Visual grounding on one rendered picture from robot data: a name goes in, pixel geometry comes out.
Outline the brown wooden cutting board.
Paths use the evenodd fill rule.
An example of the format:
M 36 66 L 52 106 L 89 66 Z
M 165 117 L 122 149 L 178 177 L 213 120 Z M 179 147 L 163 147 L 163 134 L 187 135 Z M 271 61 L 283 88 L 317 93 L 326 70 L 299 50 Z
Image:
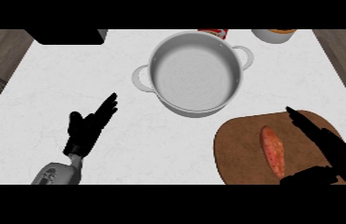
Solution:
M 261 146 L 264 126 L 272 128 L 284 144 L 286 176 L 315 165 L 332 165 L 287 112 L 238 117 L 222 124 L 213 140 L 218 172 L 228 185 L 280 184 Z

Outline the orange sweet potato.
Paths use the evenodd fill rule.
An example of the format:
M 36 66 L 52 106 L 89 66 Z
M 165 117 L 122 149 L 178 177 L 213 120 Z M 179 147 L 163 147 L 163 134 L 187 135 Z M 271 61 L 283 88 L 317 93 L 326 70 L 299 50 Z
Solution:
M 283 178 L 286 174 L 284 144 L 270 126 L 261 129 L 259 142 L 272 172 L 278 178 Z

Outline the red and white can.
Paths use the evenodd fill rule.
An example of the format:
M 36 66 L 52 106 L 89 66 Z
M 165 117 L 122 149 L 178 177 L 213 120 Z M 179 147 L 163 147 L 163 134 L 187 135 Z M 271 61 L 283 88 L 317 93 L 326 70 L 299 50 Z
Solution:
M 221 37 L 222 39 L 228 36 L 228 30 L 227 29 L 201 29 L 201 32 L 210 33 Z

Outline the black appliance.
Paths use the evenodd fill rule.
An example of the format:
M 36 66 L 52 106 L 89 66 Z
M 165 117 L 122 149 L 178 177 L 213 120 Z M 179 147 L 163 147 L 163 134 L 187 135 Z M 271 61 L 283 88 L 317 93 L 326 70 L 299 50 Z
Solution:
M 101 45 L 107 29 L 27 29 L 42 45 Z

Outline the silver two-handled pot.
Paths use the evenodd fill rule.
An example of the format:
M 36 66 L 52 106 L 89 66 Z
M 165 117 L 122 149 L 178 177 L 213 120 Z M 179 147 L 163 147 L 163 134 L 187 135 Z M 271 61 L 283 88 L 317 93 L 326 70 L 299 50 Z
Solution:
M 133 85 L 153 92 L 178 115 L 207 117 L 236 98 L 253 62 L 247 47 L 206 32 L 185 31 L 157 45 L 150 63 L 133 71 Z

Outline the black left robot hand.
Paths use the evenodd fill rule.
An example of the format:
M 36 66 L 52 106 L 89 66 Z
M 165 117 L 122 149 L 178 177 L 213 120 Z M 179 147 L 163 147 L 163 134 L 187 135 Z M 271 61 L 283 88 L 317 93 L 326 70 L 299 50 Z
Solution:
M 83 117 L 80 112 L 71 112 L 68 135 L 70 139 L 64 148 L 64 155 L 88 156 L 98 142 L 102 129 L 117 112 L 117 94 L 113 93 L 94 113 Z

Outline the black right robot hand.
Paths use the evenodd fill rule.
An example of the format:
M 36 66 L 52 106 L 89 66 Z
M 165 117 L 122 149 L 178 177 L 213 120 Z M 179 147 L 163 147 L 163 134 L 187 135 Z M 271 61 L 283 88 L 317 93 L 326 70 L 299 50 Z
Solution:
M 302 130 L 309 140 L 318 146 L 329 165 L 315 165 L 292 176 L 286 176 L 280 180 L 280 184 L 323 186 L 336 184 L 339 178 L 346 182 L 346 142 L 327 128 L 320 128 L 290 106 L 286 109 L 293 125 Z

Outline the white bowl with orange contents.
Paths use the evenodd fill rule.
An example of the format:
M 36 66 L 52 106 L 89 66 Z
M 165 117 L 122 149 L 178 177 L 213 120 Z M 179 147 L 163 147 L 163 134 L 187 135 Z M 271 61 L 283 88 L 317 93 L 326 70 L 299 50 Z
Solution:
M 296 30 L 295 29 L 253 29 L 255 36 L 267 43 L 283 44 L 286 43 Z

